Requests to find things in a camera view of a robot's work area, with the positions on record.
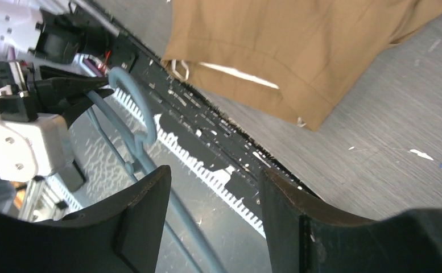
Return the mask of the tan brown skirt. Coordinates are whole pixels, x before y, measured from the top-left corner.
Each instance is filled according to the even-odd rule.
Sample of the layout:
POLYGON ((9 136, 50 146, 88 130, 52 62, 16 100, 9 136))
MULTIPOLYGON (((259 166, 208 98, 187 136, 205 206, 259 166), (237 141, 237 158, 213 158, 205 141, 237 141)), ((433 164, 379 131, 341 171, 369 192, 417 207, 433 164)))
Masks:
POLYGON ((441 14, 442 1, 173 1, 162 66, 315 131, 382 51, 441 14))

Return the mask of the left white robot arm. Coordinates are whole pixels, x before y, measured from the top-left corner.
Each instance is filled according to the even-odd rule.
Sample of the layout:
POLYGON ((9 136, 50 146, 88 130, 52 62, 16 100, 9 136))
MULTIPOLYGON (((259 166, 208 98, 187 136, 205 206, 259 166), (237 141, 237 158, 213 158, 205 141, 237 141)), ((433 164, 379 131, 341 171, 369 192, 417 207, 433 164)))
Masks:
MULTIPOLYGON (((0 42, 67 65, 78 54, 105 56, 113 46, 113 36, 77 14, 53 14, 0 1, 0 42)), ((139 92, 122 68, 113 68, 106 77, 86 77, 48 66, 34 68, 20 60, 0 61, 0 84, 0 126, 13 122, 30 129, 42 114, 60 118, 61 127, 68 128, 93 105, 122 129, 124 123, 104 98, 113 94, 116 84, 139 92)))

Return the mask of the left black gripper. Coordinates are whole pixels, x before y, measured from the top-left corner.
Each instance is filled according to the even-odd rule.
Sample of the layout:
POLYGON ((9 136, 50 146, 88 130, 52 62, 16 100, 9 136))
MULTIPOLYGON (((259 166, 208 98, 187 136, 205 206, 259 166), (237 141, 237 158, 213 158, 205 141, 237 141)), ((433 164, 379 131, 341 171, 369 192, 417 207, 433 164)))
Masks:
MULTIPOLYGON (((0 61, 0 121, 33 123, 48 118, 43 112, 34 81, 40 79, 32 63, 23 60, 0 61)), ((36 82, 41 95, 70 97, 92 91, 104 99, 114 93, 112 89, 100 89, 108 84, 107 77, 53 77, 36 82)), ((60 110, 67 128, 90 109, 94 102, 82 94, 60 110)))

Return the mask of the teal blue wire hanger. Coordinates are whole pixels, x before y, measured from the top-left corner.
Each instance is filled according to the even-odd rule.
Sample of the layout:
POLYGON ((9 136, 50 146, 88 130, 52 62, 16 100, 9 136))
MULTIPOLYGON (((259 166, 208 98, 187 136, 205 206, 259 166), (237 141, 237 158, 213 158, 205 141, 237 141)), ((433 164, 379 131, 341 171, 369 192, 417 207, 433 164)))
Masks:
MULTIPOLYGON (((89 108, 86 111, 86 114, 92 125, 101 135, 102 139, 106 142, 132 181, 135 180, 135 174, 139 171, 146 175, 149 174, 156 168, 156 164, 148 155, 144 146, 154 144, 157 140, 158 133, 156 123, 154 121, 154 115, 152 114, 149 104, 144 96, 146 88, 141 87, 140 83, 136 82, 132 76, 130 76, 124 69, 119 67, 114 67, 107 76, 100 74, 100 72, 96 72, 94 79, 100 81, 99 86, 88 88, 86 95, 118 130, 121 139, 123 140, 133 161, 127 162, 123 159, 101 127, 94 110, 89 108), (104 90, 104 86, 117 89, 120 85, 123 86, 123 91, 127 91, 129 95, 131 95, 135 105, 141 111, 146 126, 145 132, 135 134, 132 133, 128 126, 121 120, 119 115, 104 101, 103 98, 101 98, 99 94, 95 92, 97 89, 104 90)), ((226 272, 226 269, 220 261, 217 253, 214 251, 204 233, 201 231, 196 221, 192 218, 187 207, 183 204, 174 189, 170 190, 169 208, 184 225, 188 234, 192 237, 195 245, 199 248, 206 259, 206 262, 212 272, 226 272)))

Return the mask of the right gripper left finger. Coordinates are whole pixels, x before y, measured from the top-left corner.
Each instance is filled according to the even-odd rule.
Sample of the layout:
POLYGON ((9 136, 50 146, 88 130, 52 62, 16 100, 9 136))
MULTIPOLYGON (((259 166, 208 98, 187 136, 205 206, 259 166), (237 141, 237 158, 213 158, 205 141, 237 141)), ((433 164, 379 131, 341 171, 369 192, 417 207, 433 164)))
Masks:
POLYGON ((163 165, 58 221, 0 214, 0 272, 154 272, 170 189, 163 165))

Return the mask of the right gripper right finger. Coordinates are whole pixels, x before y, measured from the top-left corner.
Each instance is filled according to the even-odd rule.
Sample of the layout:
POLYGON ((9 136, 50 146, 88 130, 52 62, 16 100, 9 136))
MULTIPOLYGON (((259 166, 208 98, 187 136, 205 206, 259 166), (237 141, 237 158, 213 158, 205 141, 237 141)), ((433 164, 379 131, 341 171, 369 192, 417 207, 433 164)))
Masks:
POLYGON ((442 209, 371 220, 295 188, 270 169, 259 192, 273 272, 442 272, 442 209))

